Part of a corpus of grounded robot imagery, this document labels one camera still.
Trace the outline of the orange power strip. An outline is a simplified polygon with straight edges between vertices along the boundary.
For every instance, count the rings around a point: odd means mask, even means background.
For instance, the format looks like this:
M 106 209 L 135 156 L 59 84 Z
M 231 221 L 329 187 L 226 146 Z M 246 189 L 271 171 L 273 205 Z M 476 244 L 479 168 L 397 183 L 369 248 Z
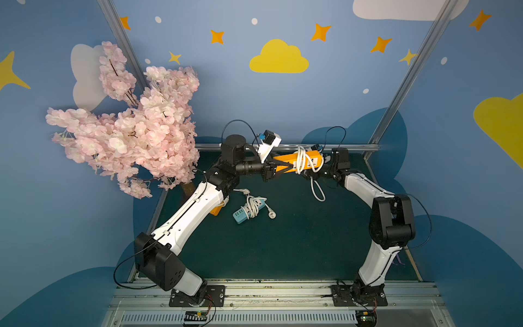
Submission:
M 291 164 L 291 167 L 286 165 L 278 165 L 276 172 L 296 173 L 300 174 L 304 170 L 312 170 L 319 172 L 324 165 L 324 158 L 317 151 L 299 150 L 293 154 L 276 156 L 274 160 Z
M 214 216 L 218 216 L 220 211 L 222 210 L 222 208 L 223 208 L 223 205 L 217 206 L 210 212 L 210 214 L 214 215 Z

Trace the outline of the teal power strip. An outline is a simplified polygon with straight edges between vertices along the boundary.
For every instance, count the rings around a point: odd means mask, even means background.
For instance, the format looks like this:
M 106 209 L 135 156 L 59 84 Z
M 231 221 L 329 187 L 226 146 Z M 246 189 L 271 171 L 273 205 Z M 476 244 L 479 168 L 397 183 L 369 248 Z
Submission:
M 255 218 L 265 206 L 266 198 L 247 196 L 246 203 L 233 213 L 233 218 L 237 224 L 241 224 L 246 220 Z

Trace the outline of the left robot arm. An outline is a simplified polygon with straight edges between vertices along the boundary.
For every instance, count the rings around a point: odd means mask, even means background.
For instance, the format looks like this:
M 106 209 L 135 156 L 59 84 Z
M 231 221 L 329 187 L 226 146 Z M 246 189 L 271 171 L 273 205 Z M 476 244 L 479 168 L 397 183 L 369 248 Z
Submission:
M 189 270 L 178 257 L 185 243 L 203 222 L 237 187 L 242 175 L 259 174 L 268 181 L 276 174 L 277 163 L 270 157 L 281 137 L 265 131 L 254 148 L 238 134 L 221 143 L 221 156 L 204 173 L 192 196 L 162 226 L 151 234 L 140 233 L 134 241 L 135 265 L 162 290 L 175 290 L 202 299 L 206 282 Z

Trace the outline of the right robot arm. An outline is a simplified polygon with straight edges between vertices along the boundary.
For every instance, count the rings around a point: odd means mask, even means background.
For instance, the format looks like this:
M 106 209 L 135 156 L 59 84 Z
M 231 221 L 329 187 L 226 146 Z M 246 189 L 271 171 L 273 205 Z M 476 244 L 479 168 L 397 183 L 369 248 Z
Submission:
M 371 244 L 355 286 L 359 289 L 381 287 L 396 255 L 415 238 L 410 198 L 389 192 L 352 169 L 347 149 L 333 149 L 320 174 L 333 178 L 369 206 Z

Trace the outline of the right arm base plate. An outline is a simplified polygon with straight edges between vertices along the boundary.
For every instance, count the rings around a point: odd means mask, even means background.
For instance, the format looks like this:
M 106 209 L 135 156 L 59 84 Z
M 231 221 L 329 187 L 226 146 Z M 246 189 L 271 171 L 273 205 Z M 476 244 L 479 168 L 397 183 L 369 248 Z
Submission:
M 357 287 L 331 285 L 331 297 L 335 307 L 386 307 L 388 300 L 381 287 Z

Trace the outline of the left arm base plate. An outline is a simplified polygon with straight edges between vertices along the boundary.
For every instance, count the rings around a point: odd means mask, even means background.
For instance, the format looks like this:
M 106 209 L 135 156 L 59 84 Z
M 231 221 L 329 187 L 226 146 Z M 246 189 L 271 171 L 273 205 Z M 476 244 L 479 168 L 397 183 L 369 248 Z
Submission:
M 193 296 L 178 290 L 172 290 L 169 307 L 222 307 L 226 295 L 224 285 L 203 285 Z

